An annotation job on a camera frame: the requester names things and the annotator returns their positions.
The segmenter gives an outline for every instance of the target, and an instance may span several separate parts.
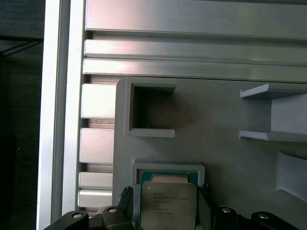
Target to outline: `silver metal bar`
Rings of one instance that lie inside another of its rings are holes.
[[[112,191],[81,189],[79,192],[79,207],[104,207],[112,205]]]
[[[115,118],[116,85],[84,84],[82,118]]]
[[[306,12],[302,5],[87,0],[86,29],[306,39]]]
[[[39,136],[36,229],[61,216],[70,0],[47,0]]]
[[[198,44],[179,42],[86,40],[85,55],[89,58],[129,58],[155,60],[208,61],[243,64],[307,66],[304,46]]]
[[[85,1],[71,1],[66,89],[62,213],[77,210]]]
[[[85,58],[84,74],[307,82],[307,67],[193,61]]]
[[[99,172],[81,172],[79,187],[86,189],[112,190],[112,174]]]
[[[80,162],[113,164],[113,129],[83,128],[80,146]]]

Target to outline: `dark wall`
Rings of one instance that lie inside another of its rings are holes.
[[[44,17],[44,0],[0,0],[0,36],[43,37]],[[42,61],[43,44],[0,59],[0,229],[35,229]]]

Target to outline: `rectangular slot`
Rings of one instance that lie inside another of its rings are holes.
[[[176,80],[133,78],[123,81],[127,84],[125,134],[136,137],[175,137],[175,130],[165,123],[167,121],[161,106],[163,103],[172,103]]]

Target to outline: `silver bolt head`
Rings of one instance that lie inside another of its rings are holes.
[[[224,213],[230,213],[231,210],[228,209],[228,208],[226,208],[226,207],[224,207],[224,208],[222,208],[222,212],[224,212]]]
[[[77,214],[73,215],[72,217],[77,219],[77,218],[80,218],[81,216],[82,216],[82,214],[77,213]]]
[[[264,213],[259,213],[258,216],[261,218],[261,219],[268,219],[269,217],[264,214]]]
[[[109,212],[116,212],[117,210],[116,210],[116,208],[111,208],[111,209],[109,209]]]

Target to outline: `gray shelf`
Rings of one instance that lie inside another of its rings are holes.
[[[307,93],[307,85],[265,84],[242,91],[241,98],[277,99]]]
[[[240,138],[253,138],[258,140],[266,141],[287,141],[287,142],[307,142],[306,134],[297,134],[297,133],[287,133],[287,132],[252,132],[252,131],[243,131],[239,132]]]

